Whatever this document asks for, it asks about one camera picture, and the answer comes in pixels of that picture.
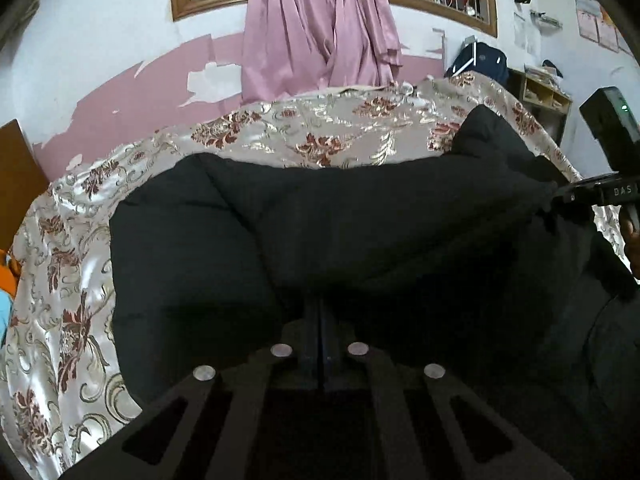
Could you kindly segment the person's right hand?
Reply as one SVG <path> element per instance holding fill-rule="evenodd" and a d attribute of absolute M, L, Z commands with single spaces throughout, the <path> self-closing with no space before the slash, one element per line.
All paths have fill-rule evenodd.
<path fill-rule="evenodd" d="M 634 229 L 632 222 L 625 216 L 620 216 L 620 232 L 624 240 L 624 252 L 630 263 L 630 270 L 634 277 L 640 278 L 640 236 Z"/>

